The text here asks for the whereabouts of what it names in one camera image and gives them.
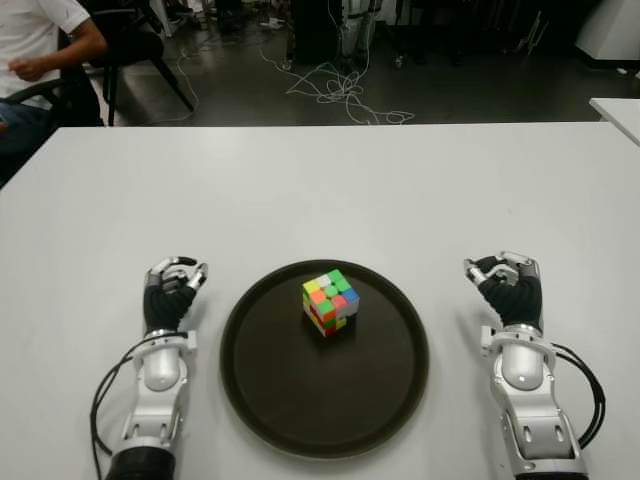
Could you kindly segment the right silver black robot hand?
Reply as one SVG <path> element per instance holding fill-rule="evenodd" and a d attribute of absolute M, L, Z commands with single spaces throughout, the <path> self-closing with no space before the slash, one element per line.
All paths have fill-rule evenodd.
<path fill-rule="evenodd" d="M 538 263 L 528 256 L 502 251 L 465 259 L 466 278 L 498 314 L 504 327 L 526 325 L 543 333 L 542 285 Z"/>

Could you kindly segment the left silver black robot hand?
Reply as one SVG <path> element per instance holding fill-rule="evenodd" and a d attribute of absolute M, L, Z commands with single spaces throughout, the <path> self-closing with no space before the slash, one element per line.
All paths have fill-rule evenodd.
<path fill-rule="evenodd" d="M 151 267 L 143 291 L 144 333 L 177 331 L 207 279 L 208 264 L 191 257 L 171 256 Z"/>

